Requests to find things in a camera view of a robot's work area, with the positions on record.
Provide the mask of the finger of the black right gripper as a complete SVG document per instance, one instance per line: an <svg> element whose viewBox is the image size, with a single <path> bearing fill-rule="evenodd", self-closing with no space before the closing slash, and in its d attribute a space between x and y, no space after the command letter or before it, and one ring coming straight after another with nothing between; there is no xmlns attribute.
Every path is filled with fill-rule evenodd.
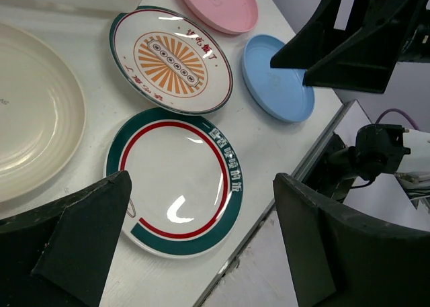
<svg viewBox="0 0 430 307"><path fill-rule="evenodd" d="M321 0L306 25L272 57L272 68L309 69L346 42L356 31L350 13L344 30L334 28L341 0Z"/></svg>

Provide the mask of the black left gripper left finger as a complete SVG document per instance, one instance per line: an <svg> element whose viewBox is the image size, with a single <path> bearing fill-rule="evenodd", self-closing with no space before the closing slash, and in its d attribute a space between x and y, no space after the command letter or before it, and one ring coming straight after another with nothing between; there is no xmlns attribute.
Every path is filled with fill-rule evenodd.
<svg viewBox="0 0 430 307"><path fill-rule="evenodd" d="M99 306L132 182L118 171L1 220L2 306Z"/></svg>

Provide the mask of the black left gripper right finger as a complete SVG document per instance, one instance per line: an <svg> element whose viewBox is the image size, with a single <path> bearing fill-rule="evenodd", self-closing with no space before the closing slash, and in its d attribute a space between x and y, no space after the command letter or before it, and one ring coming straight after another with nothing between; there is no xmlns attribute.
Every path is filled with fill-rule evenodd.
<svg viewBox="0 0 430 307"><path fill-rule="evenodd" d="M300 306L428 306L429 233L363 214L286 173L275 206Z"/></svg>

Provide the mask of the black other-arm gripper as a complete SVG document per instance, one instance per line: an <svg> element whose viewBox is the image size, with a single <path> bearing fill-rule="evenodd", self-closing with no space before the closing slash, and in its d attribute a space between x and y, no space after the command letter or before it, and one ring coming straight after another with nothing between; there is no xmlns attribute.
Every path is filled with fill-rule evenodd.
<svg viewBox="0 0 430 307"><path fill-rule="evenodd" d="M354 0L349 25L357 30L306 69L303 83L384 93L399 62L429 62L429 0Z"/></svg>

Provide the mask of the blue plastic plate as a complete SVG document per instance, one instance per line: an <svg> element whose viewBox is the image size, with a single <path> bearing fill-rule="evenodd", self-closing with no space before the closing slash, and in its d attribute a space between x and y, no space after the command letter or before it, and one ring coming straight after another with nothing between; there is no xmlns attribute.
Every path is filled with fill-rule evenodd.
<svg viewBox="0 0 430 307"><path fill-rule="evenodd" d="M305 70L270 67L272 56L283 46L273 36L253 36L243 50L243 78L253 99L269 115L287 123L303 122L313 113L314 89L303 85Z"/></svg>

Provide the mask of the green red rimmed white plate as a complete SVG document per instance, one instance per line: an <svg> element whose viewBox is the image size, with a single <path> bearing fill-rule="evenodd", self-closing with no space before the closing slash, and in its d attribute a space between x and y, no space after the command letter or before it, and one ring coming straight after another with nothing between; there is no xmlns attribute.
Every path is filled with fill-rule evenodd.
<svg viewBox="0 0 430 307"><path fill-rule="evenodd" d="M239 217L239 159L226 136L201 116L159 107L132 116L107 152L104 173L118 171L132 182L122 231L154 255L203 255L222 243Z"/></svg>

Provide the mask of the cream ribbed plate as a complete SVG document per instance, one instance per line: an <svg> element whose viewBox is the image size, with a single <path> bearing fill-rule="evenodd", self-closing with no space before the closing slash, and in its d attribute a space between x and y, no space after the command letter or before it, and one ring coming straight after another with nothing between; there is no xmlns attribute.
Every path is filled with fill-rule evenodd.
<svg viewBox="0 0 430 307"><path fill-rule="evenodd" d="M63 59L1 24L1 201L53 178L77 151L85 124L81 86Z"/></svg>

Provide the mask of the orange sunburst white plate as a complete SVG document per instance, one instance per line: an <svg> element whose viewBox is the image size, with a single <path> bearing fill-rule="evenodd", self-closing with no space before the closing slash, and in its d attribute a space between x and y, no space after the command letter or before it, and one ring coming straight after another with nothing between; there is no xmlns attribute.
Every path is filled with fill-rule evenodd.
<svg viewBox="0 0 430 307"><path fill-rule="evenodd" d="M120 13L110 26L109 45L125 80L170 112L210 114L232 95L225 53L207 31L176 11L140 6Z"/></svg>

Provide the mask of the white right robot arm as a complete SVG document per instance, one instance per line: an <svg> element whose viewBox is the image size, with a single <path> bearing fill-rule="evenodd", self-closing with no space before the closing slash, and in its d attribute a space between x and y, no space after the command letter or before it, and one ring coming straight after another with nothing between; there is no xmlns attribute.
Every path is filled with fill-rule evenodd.
<svg viewBox="0 0 430 307"><path fill-rule="evenodd" d="M304 84L383 93L398 62L429 61L428 0L321 0L270 65L304 69ZM429 169L429 141L407 144L400 125L369 124L355 145L323 159L309 187L275 176L276 211L299 306L428 306L429 232L371 217L332 198L340 182Z"/></svg>

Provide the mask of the pink plastic plate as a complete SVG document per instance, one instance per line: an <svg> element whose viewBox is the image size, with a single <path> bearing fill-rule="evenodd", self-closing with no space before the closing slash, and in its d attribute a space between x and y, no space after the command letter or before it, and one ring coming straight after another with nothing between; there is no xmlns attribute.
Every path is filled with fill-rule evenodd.
<svg viewBox="0 0 430 307"><path fill-rule="evenodd" d="M211 28L231 35L251 31L258 22L256 0L184 0L193 13Z"/></svg>

